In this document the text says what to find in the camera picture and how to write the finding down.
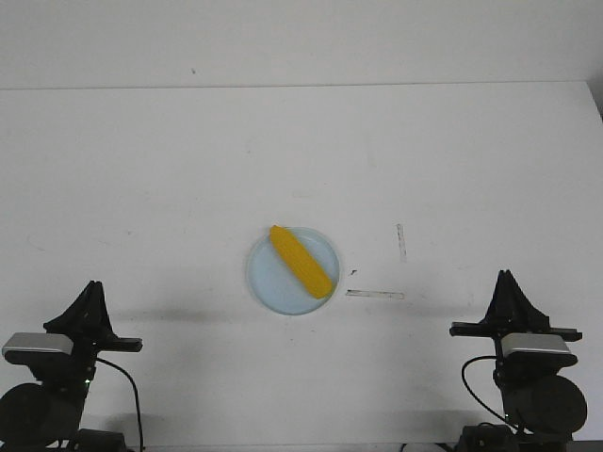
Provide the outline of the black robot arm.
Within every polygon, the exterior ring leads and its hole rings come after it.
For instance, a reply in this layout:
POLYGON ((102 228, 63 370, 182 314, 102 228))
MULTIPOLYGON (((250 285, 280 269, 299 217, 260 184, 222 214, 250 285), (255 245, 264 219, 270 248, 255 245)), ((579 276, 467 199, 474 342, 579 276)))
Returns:
POLYGON ((41 332, 13 333, 1 348, 2 357, 27 367, 34 379, 1 397, 2 450, 128 450, 122 433, 81 428, 80 423, 98 364, 128 374, 101 353, 141 349, 141 339, 120 337, 112 329, 99 281, 89 282, 41 332))
POLYGON ((492 340, 495 352, 489 358, 503 406, 497 424, 463 427, 455 450, 566 450, 588 415, 583 392, 560 374, 577 364, 569 346, 582 339, 582 332, 552 326, 513 273, 501 270, 483 319, 454 322, 449 333, 492 340))

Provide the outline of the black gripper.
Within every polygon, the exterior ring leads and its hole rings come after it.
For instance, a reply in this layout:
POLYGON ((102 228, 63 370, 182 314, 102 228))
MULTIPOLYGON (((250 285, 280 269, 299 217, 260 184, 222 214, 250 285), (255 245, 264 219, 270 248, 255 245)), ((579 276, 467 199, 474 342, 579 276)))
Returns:
POLYGON ((492 299, 487 307, 486 313, 480 323, 453 322, 449 328, 449 334, 453 337, 484 337, 484 338, 502 338, 511 333, 522 334, 541 334, 556 335, 565 342, 577 342, 582 339, 582 332, 576 329, 550 328, 549 317, 536 309, 528 300, 513 273, 510 270, 500 270, 497 274, 497 281, 494 288, 492 299), (547 331, 523 331, 513 326, 497 326, 498 302, 504 288, 505 274, 509 285, 510 298, 512 305, 513 323, 520 326, 523 330, 547 330, 547 331))
POLYGON ((41 385, 51 391, 87 391, 95 377, 101 352, 138 353, 142 350, 141 338, 120 337, 114 332, 101 282, 90 281, 75 301, 61 315, 45 322, 43 328, 46 333, 66 336, 73 343, 67 358, 48 360, 51 366, 44 372, 41 385), (84 331, 97 317, 98 328, 84 331))

